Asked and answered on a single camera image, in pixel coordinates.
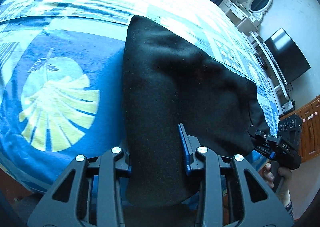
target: flat screen tv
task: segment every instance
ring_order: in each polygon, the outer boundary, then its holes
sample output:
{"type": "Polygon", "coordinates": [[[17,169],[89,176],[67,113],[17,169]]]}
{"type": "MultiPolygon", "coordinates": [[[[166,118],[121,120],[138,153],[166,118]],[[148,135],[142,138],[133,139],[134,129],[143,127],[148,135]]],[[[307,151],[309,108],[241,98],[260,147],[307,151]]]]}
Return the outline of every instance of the flat screen tv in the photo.
{"type": "Polygon", "coordinates": [[[273,55],[271,58],[286,84],[293,82],[310,69],[299,47],[282,28],[266,40],[265,44],[273,55]]]}

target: person's arm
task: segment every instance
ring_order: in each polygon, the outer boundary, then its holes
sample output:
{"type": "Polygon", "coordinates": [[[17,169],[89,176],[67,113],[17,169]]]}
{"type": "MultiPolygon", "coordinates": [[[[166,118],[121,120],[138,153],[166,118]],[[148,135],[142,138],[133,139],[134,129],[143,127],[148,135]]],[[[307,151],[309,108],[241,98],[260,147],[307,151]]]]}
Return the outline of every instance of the person's arm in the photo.
{"type": "MultiPolygon", "coordinates": [[[[271,164],[267,163],[266,164],[266,169],[263,172],[263,178],[266,181],[266,183],[270,186],[270,188],[273,188],[273,180],[274,176],[270,172],[271,170],[271,164]]],[[[285,168],[285,167],[279,167],[278,169],[278,174],[284,177],[283,185],[281,189],[279,190],[277,196],[279,200],[282,202],[284,207],[287,209],[288,213],[290,216],[293,218],[293,204],[290,200],[290,192],[289,192],[289,184],[292,178],[292,172],[290,169],[285,168]]]]}

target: white mirror frame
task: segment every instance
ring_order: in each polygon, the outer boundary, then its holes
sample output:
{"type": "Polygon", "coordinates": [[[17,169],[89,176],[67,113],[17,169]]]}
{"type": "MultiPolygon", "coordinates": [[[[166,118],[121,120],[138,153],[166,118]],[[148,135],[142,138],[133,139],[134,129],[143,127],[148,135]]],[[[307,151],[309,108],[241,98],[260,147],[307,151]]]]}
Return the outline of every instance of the white mirror frame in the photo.
{"type": "Polygon", "coordinates": [[[252,13],[252,15],[259,21],[262,21],[263,15],[268,11],[268,8],[271,6],[272,4],[272,0],[269,0],[269,2],[267,3],[267,5],[260,9],[259,11],[253,11],[251,9],[251,4],[254,0],[248,0],[244,3],[242,3],[242,5],[244,6],[244,8],[246,8],[249,12],[252,13]]]}

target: patterned bed sheet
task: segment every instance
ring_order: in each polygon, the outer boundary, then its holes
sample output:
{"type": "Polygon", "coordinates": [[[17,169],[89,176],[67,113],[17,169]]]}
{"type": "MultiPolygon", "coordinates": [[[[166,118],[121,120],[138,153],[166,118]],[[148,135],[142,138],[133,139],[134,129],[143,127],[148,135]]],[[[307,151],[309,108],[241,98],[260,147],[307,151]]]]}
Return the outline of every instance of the patterned bed sheet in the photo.
{"type": "MultiPolygon", "coordinates": [[[[146,16],[257,84],[271,133],[276,102],[251,47],[209,0],[4,0],[0,6],[0,165],[45,192],[79,153],[124,136],[121,63],[127,26],[146,16]]],[[[247,159],[259,170],[266,159],[247,159]]]]}

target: camera lens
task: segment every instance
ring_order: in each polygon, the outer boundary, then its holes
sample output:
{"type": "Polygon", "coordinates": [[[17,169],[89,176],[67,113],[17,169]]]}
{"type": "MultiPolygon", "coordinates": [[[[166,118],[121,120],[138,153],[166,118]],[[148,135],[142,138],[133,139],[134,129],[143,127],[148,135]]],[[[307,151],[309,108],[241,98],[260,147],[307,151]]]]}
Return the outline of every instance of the camera lens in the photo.
{"type": "Polygon", "coordinates": [[[287,129],[288,129],[288,122],[286,122],[286,123],[284,123],[284,125],[283,125],[283,131],[286,131],[287,129]]]}

